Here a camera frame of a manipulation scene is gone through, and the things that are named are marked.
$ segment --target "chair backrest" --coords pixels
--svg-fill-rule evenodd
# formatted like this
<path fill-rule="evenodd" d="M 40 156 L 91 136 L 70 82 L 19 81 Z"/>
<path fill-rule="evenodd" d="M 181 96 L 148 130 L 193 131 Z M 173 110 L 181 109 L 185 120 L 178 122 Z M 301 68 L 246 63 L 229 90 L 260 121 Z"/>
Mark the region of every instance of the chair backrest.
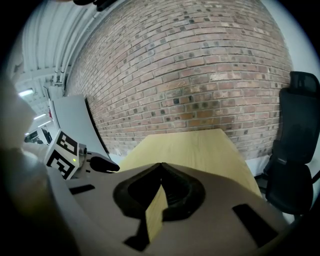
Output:
<path fill-rule="evenodd" d="M 290 76 L 290 87 L 280 91 L 281 145 L 288 161 L 307 164 L 320 132 L 320 85 L 313 74 L 293 71 Z"/>

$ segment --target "wooden table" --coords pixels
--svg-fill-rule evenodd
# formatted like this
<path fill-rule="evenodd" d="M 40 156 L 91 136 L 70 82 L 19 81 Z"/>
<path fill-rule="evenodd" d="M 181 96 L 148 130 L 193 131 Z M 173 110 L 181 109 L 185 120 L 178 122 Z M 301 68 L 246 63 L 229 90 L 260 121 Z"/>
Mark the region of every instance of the wooden table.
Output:
<path fill-rule="evenodd" d="M 261 197 L 254 176 L 221 129 L 147 136 L 120 163 L 120 171 L 168 163 L 232 179 Z"/>

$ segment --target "white wall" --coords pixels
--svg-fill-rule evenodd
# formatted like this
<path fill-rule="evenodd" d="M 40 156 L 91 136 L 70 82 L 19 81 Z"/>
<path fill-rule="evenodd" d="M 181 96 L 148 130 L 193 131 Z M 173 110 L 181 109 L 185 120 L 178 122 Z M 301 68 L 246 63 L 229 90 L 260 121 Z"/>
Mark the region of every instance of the white wall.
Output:
<path fill-rule="evenodd" d="M 289 50 L 294 71 L 314 74 L 320 81 L 320 60 L 302 27 L 288 10 L 275 0 L 261 0 L 279 26 Z M 320 138 L 309 164 L 312 176 L 320 170 Z M 313 185 L 314 200 L 320 192 L 320 180 Z"/>

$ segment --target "black office chair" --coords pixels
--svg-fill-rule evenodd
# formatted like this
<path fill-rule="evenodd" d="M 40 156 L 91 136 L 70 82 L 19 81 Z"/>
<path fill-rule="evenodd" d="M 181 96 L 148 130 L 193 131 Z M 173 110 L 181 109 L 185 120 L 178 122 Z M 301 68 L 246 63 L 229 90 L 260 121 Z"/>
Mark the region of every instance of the black office chair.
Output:
<path fill-rule="evenodd" d="M 320 85 L 310 73 L 290 72 L 290 87 L 280 91 L 282 135 L 273 143 L 263 171 L 265 198 L 279 210 L 302 215 L 310 210 L 313 183 L 305 165 L 313 158 L 320 132 Z"/>

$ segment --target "chair armrest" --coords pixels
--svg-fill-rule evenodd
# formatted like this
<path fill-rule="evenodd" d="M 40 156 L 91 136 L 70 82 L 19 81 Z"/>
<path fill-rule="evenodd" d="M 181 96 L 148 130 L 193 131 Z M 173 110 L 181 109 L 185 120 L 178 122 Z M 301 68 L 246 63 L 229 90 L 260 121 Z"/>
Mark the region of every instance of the chair armrest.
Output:
<path fill-rule="evenodd" d="M 320 170 L 313 176 L 312 184 L 315 183 L 320 178 Z"/>
<path fill-rule="evenodd" d="M 273 152 L 274 152 L 274 156 L 275 156 L 275 160 L 282 164 L 285 165 L 287 163 L 287 155 L 283 149 L 283 147 L 281 146 L 280 141 L 275 140 L 273 143 Z"/>

